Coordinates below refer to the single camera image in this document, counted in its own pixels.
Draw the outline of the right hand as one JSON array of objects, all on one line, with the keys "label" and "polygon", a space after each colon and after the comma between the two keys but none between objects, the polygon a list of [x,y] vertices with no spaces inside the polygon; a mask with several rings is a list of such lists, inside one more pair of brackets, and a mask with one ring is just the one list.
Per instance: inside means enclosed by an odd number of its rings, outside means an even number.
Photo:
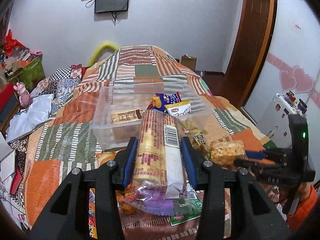
[{"label": "right hand", "polygon": [[308,198],[310,195],[310,182],[303,182],[300,184],[298,188],[298,192],[300,193],[300,200],[303,201],[304,199]]}]

